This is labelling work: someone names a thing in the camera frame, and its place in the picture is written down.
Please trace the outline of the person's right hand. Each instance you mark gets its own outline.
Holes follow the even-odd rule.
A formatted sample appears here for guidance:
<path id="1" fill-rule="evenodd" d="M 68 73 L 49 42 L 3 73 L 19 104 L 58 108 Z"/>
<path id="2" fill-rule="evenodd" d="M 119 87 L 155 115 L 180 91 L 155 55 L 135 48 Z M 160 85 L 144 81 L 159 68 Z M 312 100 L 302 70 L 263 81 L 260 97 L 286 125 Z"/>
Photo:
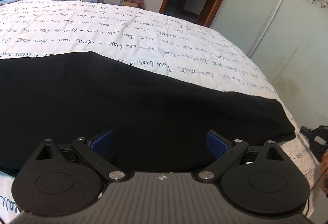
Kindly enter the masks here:
<path id="1" fill-rule="evenodd" d="M 322 160 L 320 163 L 320 173 L 321 173 L 321 182 L 320 187 L 324 194 L 327 196 L 328 189 L 326 187 L 326 180 L 327 180 L 327 168 L 328 168 L 328 152 L 324 153 L 322 156 Z"/>

